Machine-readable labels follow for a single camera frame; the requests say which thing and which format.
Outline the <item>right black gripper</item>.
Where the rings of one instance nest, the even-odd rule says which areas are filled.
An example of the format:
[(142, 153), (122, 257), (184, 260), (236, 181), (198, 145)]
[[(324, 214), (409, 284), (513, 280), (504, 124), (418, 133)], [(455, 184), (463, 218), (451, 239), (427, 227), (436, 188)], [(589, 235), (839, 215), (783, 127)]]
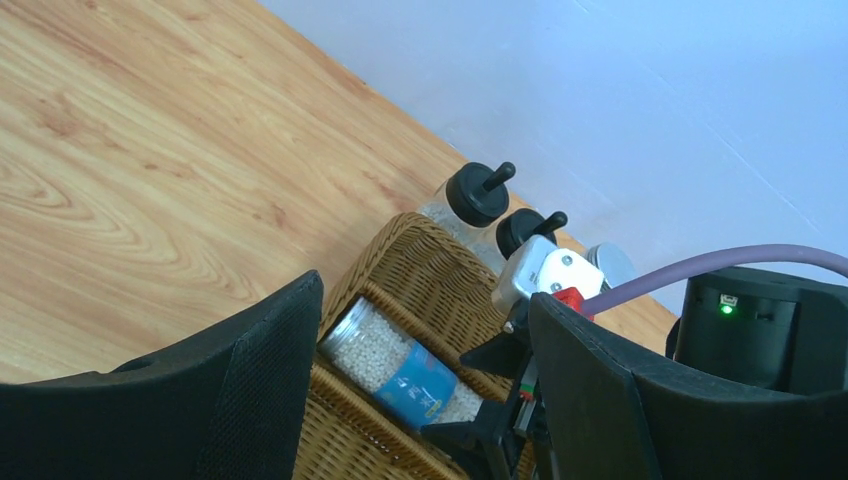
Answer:
[[(589, 320), (575, 289), (548, 295)], [(513, 332), (526, 332), (531, 345), (530, 301), (519, 301), (509, 317)], [(752, 387), (801, 396), (847, 396), (847, 290), (745, 267), (693, 277), (687, 283), (683, 313), (660, 355)], [(509, 396), (501, 403), (515, 397), (524, 401), (515, 429), (533, 448), (535, 477), (563, 479), (533, 351), (523, 374), (511, 380)]]

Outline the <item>woven wicker divided basket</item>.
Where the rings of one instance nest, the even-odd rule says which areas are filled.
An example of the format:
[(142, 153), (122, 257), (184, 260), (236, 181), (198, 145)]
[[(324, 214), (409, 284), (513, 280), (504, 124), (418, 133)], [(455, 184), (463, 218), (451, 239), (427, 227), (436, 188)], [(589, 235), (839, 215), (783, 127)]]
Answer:
[[(325, 336), (359, 297), (372, 301), (472, 390), (504, 401), (511, 382), (462, 366), (461, 354), (500, 333), (491, 304), (496, 276), (429, 218), (389, 221), (327, 295)], [(441, 450), (404, 426), (321, 355), (316, 355), (293, 471), (296, 479), (463, 479)]]

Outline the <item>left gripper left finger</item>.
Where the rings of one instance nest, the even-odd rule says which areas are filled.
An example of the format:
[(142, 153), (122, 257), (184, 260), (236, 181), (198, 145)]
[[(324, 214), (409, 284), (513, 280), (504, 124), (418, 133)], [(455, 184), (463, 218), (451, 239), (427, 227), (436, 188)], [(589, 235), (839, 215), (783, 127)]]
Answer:
[(1, 388), (5, 479), (288, 479), (324, 286), (308, 271), (190, 337)]

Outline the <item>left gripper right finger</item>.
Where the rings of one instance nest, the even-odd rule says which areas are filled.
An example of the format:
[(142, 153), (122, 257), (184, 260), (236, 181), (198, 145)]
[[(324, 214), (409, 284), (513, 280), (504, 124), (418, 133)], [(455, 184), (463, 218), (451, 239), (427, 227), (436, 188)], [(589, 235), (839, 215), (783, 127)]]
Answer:
[(847, 396), (793, 395), (674, 362), (531, 298), (528, 325), (563, 479), (843, 479)]

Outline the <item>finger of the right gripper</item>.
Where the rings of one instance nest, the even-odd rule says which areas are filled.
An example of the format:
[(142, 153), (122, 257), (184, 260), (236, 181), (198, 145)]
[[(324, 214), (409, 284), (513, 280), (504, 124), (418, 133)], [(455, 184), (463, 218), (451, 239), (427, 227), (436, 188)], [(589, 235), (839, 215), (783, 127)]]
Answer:
[(466, 368), (507, 379), (518, 379), (526, 368), (526, 360), (531, 352), (526, 332), (501, 332), (461, 354), (459, 361)]
[(422, 437), (446, 453), (470, 479), (516, 479), (526, 438), (515, 429), (524, 404), (484, 400), (473, 421), (424, 426)]

